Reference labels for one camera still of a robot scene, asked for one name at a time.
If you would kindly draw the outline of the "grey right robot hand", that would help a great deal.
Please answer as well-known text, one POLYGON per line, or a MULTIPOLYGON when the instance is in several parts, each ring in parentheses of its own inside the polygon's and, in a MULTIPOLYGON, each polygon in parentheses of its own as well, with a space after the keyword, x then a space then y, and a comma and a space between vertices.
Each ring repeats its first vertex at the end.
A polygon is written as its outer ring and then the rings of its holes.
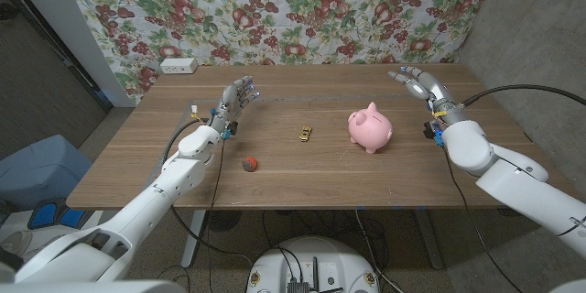
POLYGON ((390 71, 387 75, 399 81, 413 96, 424 100, 433 117, 443 124, 454 125, 469 119, 449 89, 429 72, 402 66, 399 71, 390 71))

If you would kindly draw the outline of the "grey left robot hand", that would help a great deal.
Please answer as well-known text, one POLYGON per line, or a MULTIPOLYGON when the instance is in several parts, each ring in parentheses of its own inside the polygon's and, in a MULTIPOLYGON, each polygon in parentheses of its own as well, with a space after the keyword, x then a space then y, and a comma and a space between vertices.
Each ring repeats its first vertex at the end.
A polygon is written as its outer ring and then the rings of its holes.
POLYGON ((223 90, 208 126, 218 133, 223 133, 240 117, 243 109, 258 96, 259 92, 255 91, 252 76, 244 76, 228 84, 223 90))

